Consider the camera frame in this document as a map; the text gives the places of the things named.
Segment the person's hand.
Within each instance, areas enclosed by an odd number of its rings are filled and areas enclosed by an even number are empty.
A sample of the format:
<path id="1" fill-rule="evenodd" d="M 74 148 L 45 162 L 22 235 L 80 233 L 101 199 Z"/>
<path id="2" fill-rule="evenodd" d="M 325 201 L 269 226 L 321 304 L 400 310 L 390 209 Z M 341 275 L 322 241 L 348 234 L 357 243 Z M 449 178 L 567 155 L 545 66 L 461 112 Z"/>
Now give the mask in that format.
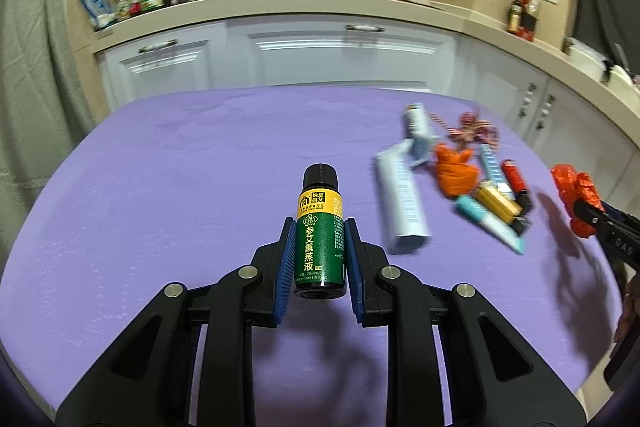
<path id="1" fill-rule="evenodd" d="M 617 323 L 614 343 L 619 343 L 629 332 L 632 322 L 640 314 L 640 274 L 636 273 L 627 283 L 623 299 L 623 312 Z"/>

